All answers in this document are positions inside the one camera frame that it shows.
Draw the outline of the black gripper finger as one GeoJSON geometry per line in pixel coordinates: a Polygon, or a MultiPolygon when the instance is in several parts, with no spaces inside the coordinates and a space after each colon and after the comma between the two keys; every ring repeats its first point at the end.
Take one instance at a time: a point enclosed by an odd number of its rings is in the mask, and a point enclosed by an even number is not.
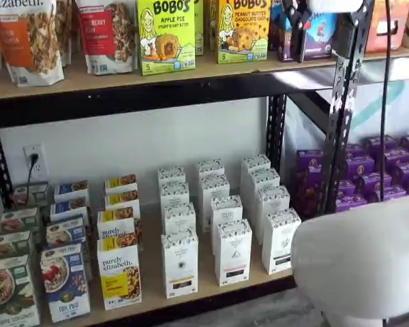
{"type": "Polygon", "coordinates": [[[306,28],[305,28],[305,24],[307,22],[309,22],[309,19],[312,15],[312,11],[310,9],[304,9],[301,12],[301,18],[300,21],[298,23],[298,28],[299,28],[299,32],[300,32],[300,40],[299,40],[299,59],[298,62],[302,63],[304,62],[304,58],[305,58],[305,45],[306,45],[306,28]]]}
{"type": "Polygon", "coordinates": [[[291,40],[290,40],[290,56],[294,61],[298,61],[298,22],[299,13],[297,12],[298,4],[293,0],[283,0],[282,5],[285,11],[285,15],[290,22],[291,26],[291,40]]]}

